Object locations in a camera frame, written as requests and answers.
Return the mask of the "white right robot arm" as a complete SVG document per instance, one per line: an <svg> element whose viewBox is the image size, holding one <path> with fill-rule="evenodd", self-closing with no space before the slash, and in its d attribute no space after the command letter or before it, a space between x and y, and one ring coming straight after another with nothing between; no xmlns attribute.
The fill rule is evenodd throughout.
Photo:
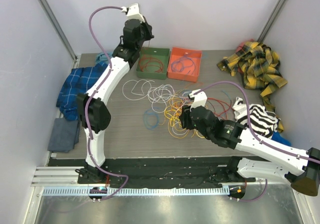
<svg viewBox="0 0 320 224"><path fill-rule="evenodd" d="M226 177L233 182L240 178L262 178L285 181L297 192L316 197L320 186L320 151L286 146L261 135L235 121L220 120L203 106L182 107L179 116L182 128L197 130L205 139L223 148L251 153L264 159L253 164L239 158L226 168Z"/></svg>

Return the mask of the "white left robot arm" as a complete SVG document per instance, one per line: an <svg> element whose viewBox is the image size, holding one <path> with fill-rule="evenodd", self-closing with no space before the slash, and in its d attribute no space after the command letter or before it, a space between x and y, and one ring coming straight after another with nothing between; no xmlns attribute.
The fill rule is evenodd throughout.
<svg viewBox="0 0 320 224"><path fill-rule="evenodd" d="M152 26L145 17L124 23L123 35L98 81L76 98L77 112L86 135L87 155L84 167L77 169L79 184L100 184L106 180L104 137L111 122L107 102L120 82L139 59L142 45L151 40Z"/></svg>

